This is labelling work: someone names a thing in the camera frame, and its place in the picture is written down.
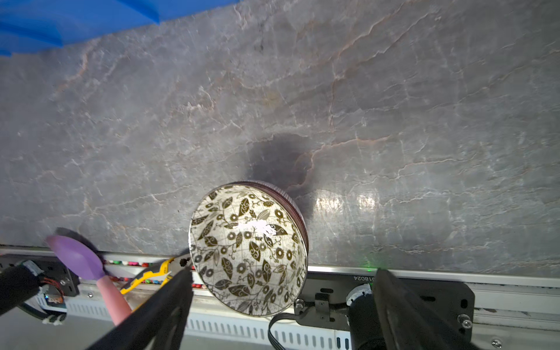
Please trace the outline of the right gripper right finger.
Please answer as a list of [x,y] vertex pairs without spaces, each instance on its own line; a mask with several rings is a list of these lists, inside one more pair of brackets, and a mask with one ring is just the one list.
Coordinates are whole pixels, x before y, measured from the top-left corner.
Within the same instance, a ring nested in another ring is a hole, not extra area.
[[387,349],[477,349],[390,271],[376,272],[373,296]]

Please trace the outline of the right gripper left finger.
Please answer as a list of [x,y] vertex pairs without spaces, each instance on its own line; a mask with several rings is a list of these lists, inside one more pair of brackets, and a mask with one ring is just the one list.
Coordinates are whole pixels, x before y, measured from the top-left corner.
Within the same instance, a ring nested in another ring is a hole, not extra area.
[[193,299],[185,268],[90,349],[179,349]]

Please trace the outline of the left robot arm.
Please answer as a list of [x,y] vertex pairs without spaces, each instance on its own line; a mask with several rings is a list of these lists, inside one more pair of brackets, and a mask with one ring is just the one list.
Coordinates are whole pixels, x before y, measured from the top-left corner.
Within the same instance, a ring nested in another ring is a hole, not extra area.
[[1,272],[1,315],[34,297],[41,284],[39,275],[24,265]]

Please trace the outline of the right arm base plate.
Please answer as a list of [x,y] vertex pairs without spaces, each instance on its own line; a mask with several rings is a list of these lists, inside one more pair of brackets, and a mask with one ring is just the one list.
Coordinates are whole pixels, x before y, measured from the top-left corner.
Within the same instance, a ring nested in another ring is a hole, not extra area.
[[379,322],[404,321],[440,329],[444,325],[465,338],[472,335],[475,295],[460,281],[400,278],[382,272],[341,274],[311,272],[294,303],[300,325],[357,332]]

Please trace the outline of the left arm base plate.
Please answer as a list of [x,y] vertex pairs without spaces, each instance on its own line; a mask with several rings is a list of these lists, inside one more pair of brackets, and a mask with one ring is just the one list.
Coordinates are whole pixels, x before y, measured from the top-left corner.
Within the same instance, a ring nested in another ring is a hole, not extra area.
[[30,255],[2,255],[1,271],[19,265],[27,260],[33,261],[43,270],[43,277],[55,281],[65,297],[75,297],[79,295],[79,277],[70,271],[58,258]]

